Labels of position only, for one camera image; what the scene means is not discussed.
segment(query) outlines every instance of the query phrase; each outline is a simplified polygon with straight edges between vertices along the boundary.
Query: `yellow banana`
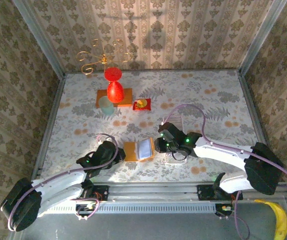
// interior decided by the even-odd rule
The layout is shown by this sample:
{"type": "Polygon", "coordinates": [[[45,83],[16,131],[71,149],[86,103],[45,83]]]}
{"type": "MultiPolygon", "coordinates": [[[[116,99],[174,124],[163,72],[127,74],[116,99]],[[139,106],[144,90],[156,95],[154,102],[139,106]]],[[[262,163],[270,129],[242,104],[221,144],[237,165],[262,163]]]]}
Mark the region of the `yellow banana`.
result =
{"type": "Polygon", "coordinates": [[[285,210],[275,202],[261,199],[256,199],[254,201],[256,203],[267,204],[272,208],[276,218],[274,240],[284,240],[287,236],[287,213],[285,210]]]}

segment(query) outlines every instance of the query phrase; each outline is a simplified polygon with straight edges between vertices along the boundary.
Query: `table surface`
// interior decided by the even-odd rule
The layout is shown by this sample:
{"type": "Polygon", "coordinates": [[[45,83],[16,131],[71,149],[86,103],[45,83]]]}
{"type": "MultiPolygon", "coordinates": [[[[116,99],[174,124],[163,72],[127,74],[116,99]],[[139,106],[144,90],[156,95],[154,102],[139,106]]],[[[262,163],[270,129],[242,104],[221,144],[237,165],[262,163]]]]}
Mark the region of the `table surface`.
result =
{"type": "MultiPolygon", "coordinates": [[[[78,158],[98,147],[99,133],[113,135],[119,146],[123,142],[158,138],[159,124],[180,104],[195,104],[206,114],[205,134],[213,140],[238,145],[257,141],[236,70],[159,70],[123,72],[119,81],[132,88],[133,101],[151,98],[151,111],[133,111],[119,107],[111,116],[97,109],[96,93],[106,89],[103,73],[86,77],[68,74],[46,153],[41,177],[71,167],[78,158]]],[[[187,132],[198,132],[202,116],[194,108],[178,112],[187,132]]],[[[94,182],[204,182],[214,181],[219,173],[239,169],[208,158],[189,157],[184,165],[167,165],[164,155],[153,160],[121,162],[102,170],[94,182]]]]}

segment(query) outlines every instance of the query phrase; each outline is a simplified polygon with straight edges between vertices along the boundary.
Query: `purple cable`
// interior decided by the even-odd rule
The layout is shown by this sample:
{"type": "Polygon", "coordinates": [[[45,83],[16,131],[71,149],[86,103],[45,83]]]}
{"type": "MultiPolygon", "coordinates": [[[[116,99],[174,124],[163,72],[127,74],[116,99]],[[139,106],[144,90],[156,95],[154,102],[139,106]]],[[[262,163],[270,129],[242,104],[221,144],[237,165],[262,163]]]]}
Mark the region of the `purple cable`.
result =
{"type": "Polygon", "coordinates": [[[239,198],[239,195],[241,194],[242,191],[238,191],[237,193],[237,196],[235,197],[235,203],[234,203],[234,225],[235,225],[235,229],[237,230],[237,233],[239,235],[239,237],[242,239],[242,240],[248,240],[250,238],[250,229],[249,229],[249,226],[248,224],[243,220],[241,219],[240,217],[237,217],[237,204],[238,204],[238,198],[239,198]],[[245,226],[247,227],[247,230],[248,230],[248,235],[246,238],[243,238],[243,236],[241,235],[240,231],[239,231],[239,227],[238,227],[238,222],[237,222],[237,219],[239,219],[240,221],[242,221],[245,226]]]}
{"type": "MultiPolygon", "coordinates": [[[[202,123],[202,126],[201,126],[201,134],[202,134],[203,138],[206,140],[206,142],[208,142],[210,145],[215,146],[215,147],[220,148],[220,149],[224,149],[224,150],[238,151],[238,152],[241,151],[239,148],[221,145],[221,144],[214,143],[214,142],[212,142],[211,140],[209,140],[209,139],[206,137],[205,131],[204,131],[204,129],[205,129],[205,124],[206,124],[206,115],[204,114],[203,110],[201,110],[199,107],[197,107],[197,106],[195,106],[195,105],[193,105],[193,104],[188,104],[188,103],[187,103],[187,104],[182,104],[182,105],[179,105],[179,106],[175,107],[175,108],[170,112],[170,114],[168,115],[168,117],[166,118],[166,120],[165,120],[164,122],[167,122],[167,120],[168,120],[169,117],[174,113],[175,110],[177,110],[177,109],[179,109],[179,108],[182,108],[182,107],[193,107],[193,108],[195,108],[195,109],[197,109],[198,111],[201,112],[202,117],[203,117],[203,123],[202,123]]],[[[264,158],[264,157],[262,157],[262,156],[259,156],[259,155],[255,154],[255,153],[253,153],[253,152],[250,152],[250,151],[247,151],[247,150],[243,150],[243,152],[246,153],[246,154],[249,154],[249,155],[251,155],[251,156],[253,156],[253,157],[257,158],[257,159],[260,159],[260,160],[262,160],[262,161],[264,161],[264,162],[266,162],[266,163],[268,163],[268,164],[270,164],[270,165],[272,165],[272,166],[274,166],[275,168],[279,169],[280,171],[284,172],[284,173],[287,175],[287,170],[284,169],[283,167],[279,166],[278,164],[276,164],[276,163],[274,163],[274,162],[272,162],[272,161],[270,161],[270,160],[268,160],[268,159],[266,159],[266,158],[264,158]]]]}
{"type": "MultiPolygon", "coordinates": [[[[97,212],[97,210],[98,210],[98,208],[99,208],[99,204],[100,204],[100,202],[99,202],[99,200],[98,199],[96,199],[96,198],[84,198],[84,199],[71,199],[71,201],[76,201],[76,202],[82,202],[82,201],[89,201],[89,200],[92,200],[92,201],[96,201],[96,205],[95,205],[95,208],[94,208],[94,210],[92,211],[92,213],[90,213],[88,216],[87,216],[87,219],[88,218],[90,218],[92,215],[94,215],[95,214],[95,212],[97,212]]],[[[79,217],[79,212],[81,211],[81,209],[79,209],[78,210],[78,212],[77,212],[77,217],[79,217]]]]}
{"type": "Polygon", "coordinates": [[[9,215],[9,218],[8,218],[8,229],[12,232],[14,232],[14,228],[11,226],[10,222],[12,221],[13,217],[14,217],[14,214],[19,206],[19,204],[24,200],[25,197],[27,197],[33,190],[39,188],[39,187],[42,187],[43,185],[51,182],[52,180],[56,179],[56,178],[59,178],[59,177],[62,177],[64,175],[67,175],[67,174],[71,174],[71,173],[75,173],[75,172],[82,172],[82,171],[87,171],[87,170],[91,170],[91,169],[99,169],[99,168],[103,168],[107,165],[109,165],[117,156],[118,154],[118,143],[116,141],[116,139],[109,135],[109,134],[106,134],[106,133],[100,133],[100,135],[105,135],[107,137],[110,137],[115,145],[115,153],[112,157],[112,159],[110,159],[108,162],[104,163],[104,164],[101,164],[101,165],[98,165],[98,166],[90,166],[90,167],[85,167],[85,168],[77,168],[77,169],[72,169],[72,170],[68,170],[68,171],[64,171],[62,173],[59,173],[58,175],[55,175],[55,176],[52,176],[51,178],[37,184],[36,186],[33,186],[32,188],[30,188],[28,191],[26,191],[22,196],[21,198],[19,198],[19,200],[16,202],[16,204],[14,205],[13,209],[11,210],[11,213],[9,215]]]}

